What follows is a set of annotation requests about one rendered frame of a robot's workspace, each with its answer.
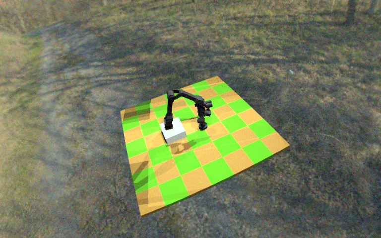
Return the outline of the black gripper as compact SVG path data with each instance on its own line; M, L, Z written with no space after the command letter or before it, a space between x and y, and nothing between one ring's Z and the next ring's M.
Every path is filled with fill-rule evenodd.
M205 107L204 107L204 110L205 110ZM204 110L203 111L198 111L198 116L200 118L197 119L197 123L205 123L205 118L203 117L204 116Z

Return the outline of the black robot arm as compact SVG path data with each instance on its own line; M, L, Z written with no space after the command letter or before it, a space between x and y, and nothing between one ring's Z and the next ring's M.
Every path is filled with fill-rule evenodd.
M178 93L177 95L174 95L174 93ZM206 107L206 110L204 110L204 117L205 116L211 116L211 110L210 108L213 107L212 100L205 101L202 96L200 95L193 95L189 92L184 91L183 89L173 89L167 91L167 113L164 117L164 126L166 130L173 128L173 113L172 113L172 104L174 100L178 99L179 97L185 97L187 99L190 99L195 102L195 107L197 107L198 111L203 111L204 107Z

